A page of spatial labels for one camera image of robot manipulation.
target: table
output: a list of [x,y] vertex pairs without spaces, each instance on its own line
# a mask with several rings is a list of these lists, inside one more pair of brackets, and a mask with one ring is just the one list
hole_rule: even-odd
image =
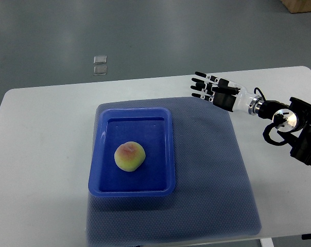
[[[311,71],[213,73],[268,100],[311,103]],[[191,75],[13,89],[0,107],[0,246],[85,246],[95,111],[107,102],[189,96]],[[311,233],[311,167],[262,137],[270,124],[230,113],[262,229],[251,238]],[[210,239],[210,242],[238,240]]]

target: blue plastic tray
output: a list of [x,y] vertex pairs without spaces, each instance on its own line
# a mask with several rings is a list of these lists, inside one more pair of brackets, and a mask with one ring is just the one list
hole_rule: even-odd
[[[139,168],[117,167],[114,152],[137,142],[146,158]],[[175,187],[171,113],[166,108],[109,109],[101,113],[88,188],[95,197],[166,196]]]

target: robotic hand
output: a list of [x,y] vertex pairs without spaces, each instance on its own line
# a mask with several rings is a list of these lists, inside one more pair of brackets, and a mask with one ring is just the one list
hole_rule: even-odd
[[[290,156],[311,165],[311,104],[293,97],[290,98],[290,105],[266,100],[257,87],[251,94],[238,83],[200,72],[195,74],[204,79],[192,78],[196,84],[191,88],[203,94],[192,93],[192,96],[212,102],[213,105],[230,112],[243,111],[272,120],[263,132],[264,140],[275,146],[291,145]],[[272,128],[277,129],[277,133],[284,139],[282,142],[271,139]],[[300,130],[302,131],[298,137],[292,134]]]

